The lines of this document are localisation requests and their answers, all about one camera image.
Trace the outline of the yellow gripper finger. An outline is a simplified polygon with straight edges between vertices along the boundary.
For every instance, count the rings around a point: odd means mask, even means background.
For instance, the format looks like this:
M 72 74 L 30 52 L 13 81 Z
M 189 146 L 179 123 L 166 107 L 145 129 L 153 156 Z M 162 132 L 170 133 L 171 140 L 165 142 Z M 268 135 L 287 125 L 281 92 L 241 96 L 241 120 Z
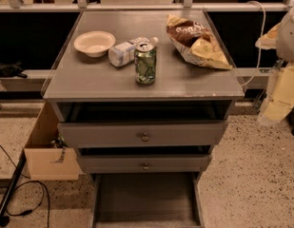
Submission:
M 266 34 L 262 35 L 255 43 L 255 46 L 261 49 L 275 49 L 276 39 L 280 25 L 281 24 L 278 23 L 273 28 L 271 28 Z
M 266 97 L 257 121 L 264 126 L 280 123 L 294 108 L 294 64 L 270 72 Z

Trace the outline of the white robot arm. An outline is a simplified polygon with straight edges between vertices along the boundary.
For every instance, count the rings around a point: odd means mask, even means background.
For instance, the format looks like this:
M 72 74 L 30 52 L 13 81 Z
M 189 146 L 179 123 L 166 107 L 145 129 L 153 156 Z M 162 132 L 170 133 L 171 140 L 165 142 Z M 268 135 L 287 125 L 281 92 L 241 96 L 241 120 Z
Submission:
M 270 72 L 266 97 L 260 107 L 258 122 L 270 126 L 281 122 L 294 108 L 294 5 L 255 46 L 275 49 L 278 58 L 286 62 L 285 67 Z

